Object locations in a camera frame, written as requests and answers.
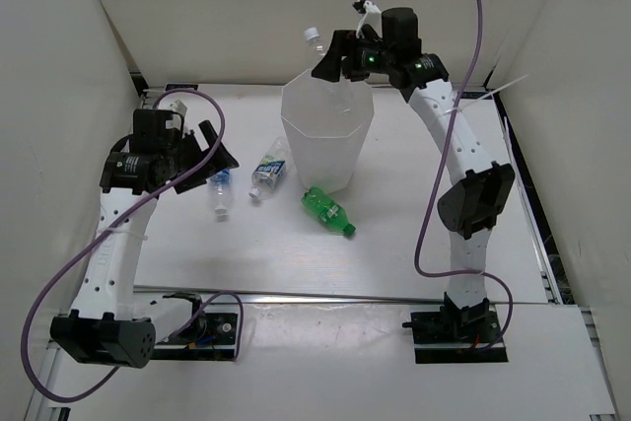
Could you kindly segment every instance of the wall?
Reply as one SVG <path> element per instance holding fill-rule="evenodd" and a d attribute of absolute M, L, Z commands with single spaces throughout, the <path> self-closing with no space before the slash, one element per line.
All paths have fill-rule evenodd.
<path fill-rule="evenodd" d="M 577 300 L 593 307 L 622 419 L 631 419 L 629 32 L 629 0 L 548 0 L 510 72 L 530 76 L 504 99 Z"/>
<path fill-rule="evenodd" d="M 19 355 L 24 317 L 92 236 L 103 162 L 137 98 L 98 0 L 0 0 L 0 32 L 0 418 L 17 420 L 33 392 Z M 39 313 L 35 366 L 74 280 Z"/>
<path fill-rule="evenodd" d="M 357 27 L 355 0 L 102 0 L 132 57 L 154 86 L 171 81 L 281 84 L 309 64 L 302 32 L 330 39 Z M 419 15 L 428 51 L 439 53 L 457 82 L 475 40 L 474 0 L 375 0 Z M 480 85 L 498 64 L 501 81 L 544 0 L 484 0 Z"/>

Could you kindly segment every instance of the white bottle cap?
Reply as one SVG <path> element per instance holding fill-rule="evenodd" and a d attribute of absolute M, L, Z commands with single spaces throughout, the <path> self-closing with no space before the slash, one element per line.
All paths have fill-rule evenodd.
<path fill-rule="evenodd" d="M 260 197 L 260 189 L 258 189 L 257 187 L 253 187 L 249 191 L 249 197 L 251 197 L 252 199 L 258 199 Z"/>
<path fill-rule="evenodd" d="M 319 38 L 319 32 L 316 27 L 311 27 L 305 30 L 305 41 L 309 42 L 314 38 Z"/>
<path fill-rule="evenodd" d="M 223 204 L 219 204 L 217 207 L 215 207 L 215 214 L 217 214 L 218 216 L 225 216 L 226 214 L 228 214 L 228 208 Z"/>

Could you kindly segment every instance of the green bottle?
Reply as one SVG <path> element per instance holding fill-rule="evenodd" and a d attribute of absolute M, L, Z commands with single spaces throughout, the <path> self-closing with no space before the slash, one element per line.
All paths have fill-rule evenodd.
<path fill-rule="evenodd" d="M 320 219 L 330 231 L 341 232 L 346 237 L 355 233 L 355 226 L 348 222 L 346 211 L 319 187 L 312 186 L 301 200 L 307 210 Z"/>

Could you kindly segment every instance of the white panel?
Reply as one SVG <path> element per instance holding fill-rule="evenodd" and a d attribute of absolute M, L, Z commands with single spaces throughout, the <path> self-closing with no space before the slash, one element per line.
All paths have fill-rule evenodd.
<path fill-rule="evenodd" d="M 631 419 L 629 0 L 549 0 L 506 107 L 577 300 L 590 305 Z"/>
<path fill-rule="evenodd" d="M 612 406 L 577 308 L 517 306 L 507 364 L 415 365 L 403 306 L 245 307 L 244 350 L 228 362 L 152 361 L 74 403 L 90 421 L 589 421 Z M 501 318 L 505 308 L 499 309 Z M 109 368 L 64 356 L 70 395 Z"/>
<path fill-rule="evenodd" d="M 137 285 L 224 288 L 325 295 L 363 295 L 442 300 L 447 280 L 422 278 L 413 265 L 414 247 L 440 153 L 423 121 L 395 90 L 374 89 L 375 118 L 355 173 L 333 197 L 357 227 L 351 240 L 336 236 L 301 204 L 305 189 L 289 172 L 275 195 L 255 206 L 247 196 L 250 175 L 274 139 L 283 134 L 280 89 L 274 86 L 209 86 L 226 112 L 226 146 L 241 163 L 234 170 L 234 208 L 216 222 L 208 189 L 172 191 L 147 228 Z M 182 95 L 189 126 L 210 118 L 212 106 Z M 493 101 L 464 110 L 487 152 L 508 163 Z M 450 188 L 447 174 L 441 191 Z M 449 233 L 435 212 L 421 254 L 428 271 L 450 268 Z M 487 269 L 505 278 L 516 301 L 547 302 L 532 237 L 515 185 L 494 228 Z M 487 284 L 489 298 L 506 301 L 504 290 Z"/>
<path fill-rule="evenodd" d="M 279 84 L 306 66 L 302 31 L 354 29 L 355 0 L 102 0 L 152 85 L 183 80 Z M 383 9 L 413 7 L 425 48 L 438 53 L 455 82 L 475 40 L 474 0 L 375 0 Z M 544 0 L 484 0 L 484 48 L 473 78 L 479 85 L 503 43 L 501 79 Z"/>
<path fill-rule="evenodd" d="M 0 405 L 2 417 L 22 419 L 32 393 L 19 356 L 24 317 L 92 236 L 104 159 L 135 100 L 98 0 L 0 0 L 0 32 Z M 50 317 L 74 295 L 63 283 L 35 322 L 36 367 Z"/>

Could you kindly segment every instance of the cable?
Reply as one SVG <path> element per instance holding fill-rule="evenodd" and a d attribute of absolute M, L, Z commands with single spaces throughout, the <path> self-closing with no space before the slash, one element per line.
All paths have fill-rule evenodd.
<path fill-rule="evenodd" d="M 462 84 L 457 91 L 456 100 L 454 102 L 454 109 L 457 109 L 460 100 L 462 99 L 462 94 L 464 93 L 464 89 L 466 88 L 469 80 L 471 79 L 471 75 L 473 74 L 473 70 L 475 69 L 475 65 L 477 64 L 477 60 L 480 56 L 480 49 L 482 47 L 482 27 L 483 27 L 483 15 L 482 15 L 482 0 L 475 0 L 477 6 L 477 37 L 475 41 L 475 50 L 473 52 L 473 58 L 471 59 L 471 63 L 464 75 L 464 79 L 462 80 Z M 438 189 L 441 184 L 441 178 L 443 177 L 443 172 L 445 171 L 445 165 L 447 164 L 447 155 L 449 152 L 450 142 L 452 141 L 452 135 L 454 133 L 454 126 L 456 124 L 457 113 L 452 113 L 450 116 L 450 122 L 447 127 L 447 133 L 445 136 L 445 145 L 443 147 L 443 152 L 441 154 L 441 162 L 438 166 L 438 172 L 436 173 L 436 179 L 434 180 L 434 186 L 432 187 L 432 192 L 430 194 L 430 200 L 427 204 L 427 211 L 425 212 L 425 217 L 423 218 L 423 225 L 421 226 L 421 231 L 418 236 L 418 241 L 416 243 L 416 250 L 414 251 L 414 268 L 416 271 L 426 278 L 444 278 L 447 276 L 457 276 L 457 275 L 482 275 L 487 278 L 490 278 L 497 283 L 499 283 L 502 288 L 506 291 L 508 296 L 508 313 L 506 314 L 506 322 L 504 323 L 504 327 L 500 330 L 498 337 L 489 343 L 488 345 L 476 349 L 476 351 L 483 351 L 486 349 L 490 349 L 492 346 L 497 344 L 502 340 L 504 334 L 509 328 L 509 324 L 511 323 L 511 318 L 513 317 L 513 294 L 511 293 L 511 289 L 508 287 L 504 281 L 502 281 L 497 276 L 492 273 L 488 273 L 486 271 L 479 272 L 476 270 L 453 270 L 453 271 L 442 271 L 438 273 L 432 273 L 425 271 L 421 268 L 420 265 L 420 257 L 421 257 L 421 248 L 423 246 L 423 241 L 425 240 L 425 235 L 427 234 L 427 228 L 430 223 L 430 217 L 432 215 L 432 211 L 434 210 L 434 205 L 436 203 L 436 197 L 438 195 Z"/>
<path fill-rule="evenodd" d="M 237 341 L 235 343 L 235 358 L 233 359 L 233 361 L 235 361 L 237 360 L 237 357 L 239 357 L 239 352 L 241 351 L 241 336 L 242 336 L 243 328 L 244 328 L 245 310 L 244 310 L 244 302 L 241 301 L 241 298 L 239 297 L 239 295 L 237 295 L 237 293 L 234 293 L 232 291 L 220 291 L 218 293 L 215 293 L 206 301 L 204 301 L 202 305 L 199 307 L 199 309 L 195 313 L 193 313 L 193 316 L 191 316 L 190 319 L 187 322 L 185 322 L 182 327 L 180 327 L 178 330 L 175 330 L 174 332 L 171 333 L 171 335 L 169 336 L 169 339 L 171 339 L 172 337 L 176 337 L 183 330 L 189 327 L 192 322 L 194 322 L 201 314 L 204 313 L 204 308 L 206 308 L 208 305 L 210 305 L 213 301 L 215 301 L 220 296 L 232 296 L 237 301 L 237 304 L 239 305 L 239 312 L 241 313 L 239 317 L 239 327 L 237 328 Z"/>
<path fill-rule="evenodd" d="M 219 128 L 219 133 L 217 134 L 217 140 L 215 140 L 215 143 L 213 143 L 210 150 L 208 151 L 208 153 L 206 154 L 206 156 L 201 162 L 199 162 L 193 168 L 188 170 L 186 173 L 176 177 L 174 180 L 170 181 L 164 186 L 147 194 L 145 197 L 140 199 L 129 209 L 122 212 L 118 216 L 118 218 L 115 219 L 111 223 L 110 225 L 111 228 L 118 227 L 125 219 L 127 219 L 129 216 L 131 216 L 134 212 L 136 212 L 142 206 L 147 204 L 149 201 L 157 198 L 163 192 L 171 189 L 174 186 L 177 186 L 179 183 L 187 179 L 189 176 L 201 170 L 210 161 L 210 159 L 213 157 L 213 155 L 215 154 L 215 152 L 221 145 L 221 140 L 224 136 L 224 131 L 226 129 L 226 118 L 224 117 L 224 113 L 222 112 L 217 102 L 215 102 L 215 100 L 212 99 L 210 96 L 207 96 L 204 93 L 200 93 L 199 91 L 193 91 L 190 89 L 173 89 L 173 90 L 166 91 L 160 94 L 156 98 L 154 105 L 157 105 L 166 96 L 169 96 L 175 93 L 193 94 L 202 99 L 205 99 L 206 101 L 208 101 L 210 104 L 213 105 L 213 107 L 217 110 L 217 113 L 219 114 L 219 121 L 220 121 L 220 128 Z M 102 233 L 96 236 L 95 239 L 91 241 L 83 250 L 77 253 L 68 263 L 66 263 L 55 275 L 53 275 L 52 278 L 50 278 L 50 281 L 46 283 L 46 285 L 43 287 L 41 292 L 35 298 L 35 301 L 33 302 L 33 305 L 31 306 L 31 308 L 29 309 L 29 313 L 27 314 L 27 318 L 24 322 L 24 326 L 22 328 L 22 337 L 20 340 L 20 357 L 22 359 L 22 365 L 24 367 L 24 371 L 27 374 L 27 377 L 29 378 L 33 386 L 35 387 L 35 389 L 37 389 L 37 391 L 39 391 L 46 398 L 52 401 L 56 401 L 59 403 L 73 403 L 75 401 L 84 399 L 90 396 L 92 393 L 94 393 L 101 386 L 103 386 L 118 370 L 118 367 L 112 369 L 111 372 L 109 372 L 100 382 L 98 382 L 92 388 L 84 391 L 83 393 L 77 394 L 75 396 L 60 396 L 48 390 L 48 388 L 46 388 L 46 386 L 44 386 L 43 383 L 39 381 L 33 369 L 33 365 L 31 364 L 31 360 L 29 359 L 29 335 L 31 333 L 31 326 L 33 325 L 33 320 L 35 318 L 37 309 L 39 309 L 39 306 L 41 305 L 43 299 L 50 292 L 50 290 L 57 284 L 57 282 L 61 279 L 61 277 L 63 277 L 63 275 L 65 275 L 68 271 L 70 271 L 71 268 L 73 268 L 77 263 L 83 260 L 87 255 L 89 255 L 97 246 L 99 246 L 105 239 L 107 239 L 107 236 L 109 236 L 110 234 L 111 234 L 110 230 L 104 230 Z"/>

